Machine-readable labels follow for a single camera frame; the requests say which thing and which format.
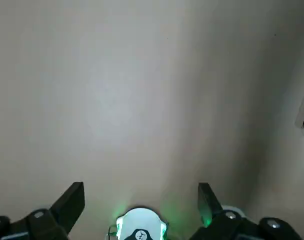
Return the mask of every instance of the light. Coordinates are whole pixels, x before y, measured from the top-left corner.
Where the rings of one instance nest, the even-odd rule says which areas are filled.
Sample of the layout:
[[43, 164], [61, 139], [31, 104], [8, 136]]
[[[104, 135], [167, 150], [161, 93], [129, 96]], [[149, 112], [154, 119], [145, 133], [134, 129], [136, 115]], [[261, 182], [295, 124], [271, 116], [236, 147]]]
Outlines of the light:
[[163, 236], [167, 231], [167, 225], [164, 222], [161, 222], [161, 235], [160, 240], [163, 240]]
[[208, 218], [208, 219], [205, 221], [205, 227], [207, 228], [208, 226], [210, 226], [211, 223], [212, 223], [212, 219]]
[[122, 225], [123, 225], [123, 216], [119, 217], [116, 220], [116, 229], [117, 229], [116, 237], [119, 240], [120, 240], [120, 236], [121, 236]]

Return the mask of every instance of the white ceiling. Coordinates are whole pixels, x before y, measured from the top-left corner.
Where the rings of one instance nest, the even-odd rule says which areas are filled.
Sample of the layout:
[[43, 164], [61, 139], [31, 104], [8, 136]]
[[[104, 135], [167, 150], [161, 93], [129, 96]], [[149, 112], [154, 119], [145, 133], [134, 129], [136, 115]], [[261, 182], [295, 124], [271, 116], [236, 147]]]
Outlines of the white ceiling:
[[135, 204], [187, 238], [204, 181], [304, 236], [302, 102], [304, 0], [0, 0], [0, 214], [84, 181], [71, 239]]

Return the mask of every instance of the green led light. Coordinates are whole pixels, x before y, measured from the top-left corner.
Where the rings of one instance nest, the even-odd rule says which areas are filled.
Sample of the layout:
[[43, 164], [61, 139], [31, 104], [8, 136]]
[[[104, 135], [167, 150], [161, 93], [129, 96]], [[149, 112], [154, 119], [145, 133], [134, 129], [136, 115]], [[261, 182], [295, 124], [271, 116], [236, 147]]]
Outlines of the green led light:
[[163, 240], [163, 236], [166, 233], [166, 231], [167, 231], [167, 225], [164, 222], [162, 222], [160, 240]]
[[122, 225], [123, 225], [123, 217], [119, 217], [119, 218], [116, 220], [116, 229], [117, 229], [116, 237], [117, 237], [117, 239], [120, 239], [121, 230], [122, 230]]
[[212, 223], [212, 219], [207, 219], [206, 221], [205, 221], [205, 224], [206, 224], [206, 228], [210, 225]]

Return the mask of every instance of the ceiling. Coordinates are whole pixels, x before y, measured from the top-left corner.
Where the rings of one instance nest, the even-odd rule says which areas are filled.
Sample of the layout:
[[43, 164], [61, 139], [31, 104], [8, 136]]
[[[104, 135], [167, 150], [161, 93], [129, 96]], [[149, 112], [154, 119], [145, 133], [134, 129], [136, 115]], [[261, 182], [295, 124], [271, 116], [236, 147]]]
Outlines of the ceiling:
[[146, 205], [188, 238], [198, 182], [304, 237], [304, 0], [0, 0], [0, 214], [84, 181], [71, 239]]

